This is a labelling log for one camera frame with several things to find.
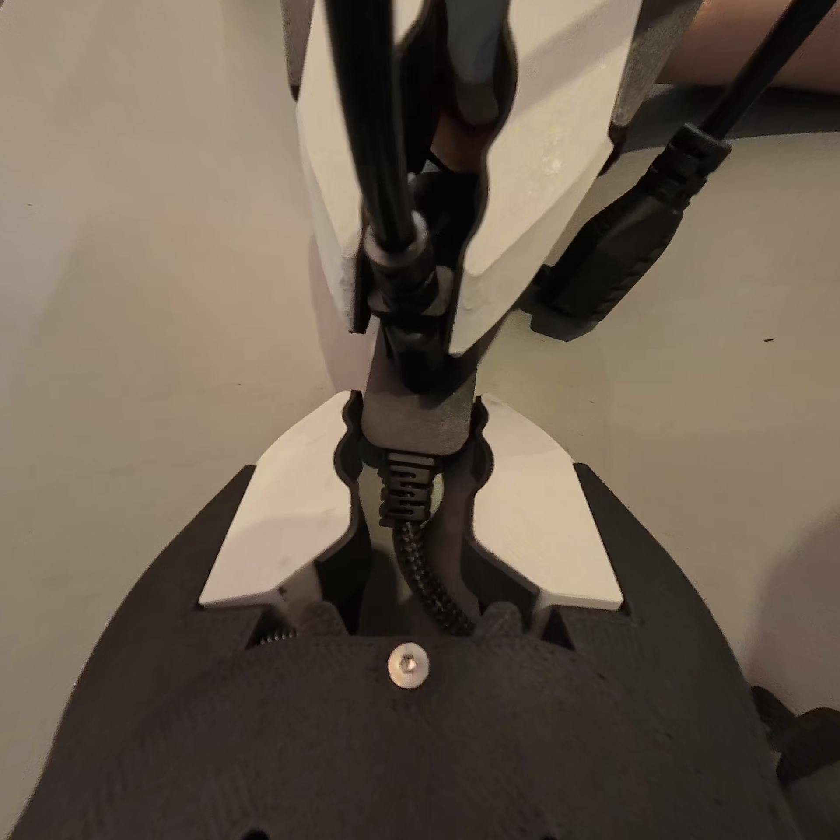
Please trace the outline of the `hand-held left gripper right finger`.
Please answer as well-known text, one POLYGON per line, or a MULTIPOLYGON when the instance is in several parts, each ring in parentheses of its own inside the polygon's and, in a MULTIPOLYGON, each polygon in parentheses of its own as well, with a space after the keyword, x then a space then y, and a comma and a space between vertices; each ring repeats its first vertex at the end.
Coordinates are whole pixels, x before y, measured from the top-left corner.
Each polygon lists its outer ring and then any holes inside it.
POLYGON ((466 587, 522 616, 614 613, 624 597, 572 456, 491 394, 475 405, 476 489, 466 513, 466 587))

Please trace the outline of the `person's dark clothing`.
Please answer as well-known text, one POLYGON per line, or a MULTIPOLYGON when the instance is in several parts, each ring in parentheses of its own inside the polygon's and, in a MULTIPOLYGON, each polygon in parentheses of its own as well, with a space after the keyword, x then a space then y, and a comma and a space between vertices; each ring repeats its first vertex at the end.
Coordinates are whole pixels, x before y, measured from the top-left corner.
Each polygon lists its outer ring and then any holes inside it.
POLYGON ((818 707, 795 715, 769 690, 753 686, 753 705, 766 739, 778 755, 777 779, 784 789, 839 761, 839 711, 818 707))

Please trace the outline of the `person's right forearm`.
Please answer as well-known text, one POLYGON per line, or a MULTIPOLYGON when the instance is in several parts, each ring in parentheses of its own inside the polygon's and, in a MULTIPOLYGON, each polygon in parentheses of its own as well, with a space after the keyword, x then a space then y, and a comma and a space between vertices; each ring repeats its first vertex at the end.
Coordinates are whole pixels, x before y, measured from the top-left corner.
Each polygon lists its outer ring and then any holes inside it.
MULTIPOLYGON (((727 85, 769 32, 770 24, 761 20, 694 24, 666 61, 658 80, 672 86, 727 85)), ((770 84, 775 88, 838 93, 838 17, 830 15, 823 20, 770 84)))

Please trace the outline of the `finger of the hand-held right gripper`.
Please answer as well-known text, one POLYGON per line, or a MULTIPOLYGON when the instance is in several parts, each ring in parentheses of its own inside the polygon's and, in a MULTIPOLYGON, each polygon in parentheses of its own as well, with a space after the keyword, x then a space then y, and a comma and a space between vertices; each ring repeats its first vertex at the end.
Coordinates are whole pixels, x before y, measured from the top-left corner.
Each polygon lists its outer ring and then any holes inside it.
POLYGON ((641 6, 508 2, 498 57, 511 63, 513 93, 483 160, 486 197, 463 253, 450 354, 507 314, 606 162, 641 6))
POLYGON ((373 287, 362 238, 371 225, 388 253, 413 241, 415 181, 434 133, 405 147, 393 2, 310 2, 292 86, 314 235, 332 301, 363 334, 373 287))

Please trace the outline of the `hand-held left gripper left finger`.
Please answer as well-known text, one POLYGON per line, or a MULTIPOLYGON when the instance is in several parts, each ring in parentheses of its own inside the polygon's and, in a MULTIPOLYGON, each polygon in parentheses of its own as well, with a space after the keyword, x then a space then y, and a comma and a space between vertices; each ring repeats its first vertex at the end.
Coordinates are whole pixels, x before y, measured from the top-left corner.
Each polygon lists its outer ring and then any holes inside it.
POLYGON ((302 611, 357 601, 368 578, 359 477, 362 394, 344 391, 258 459, 199 596, 203 608, 302 611))

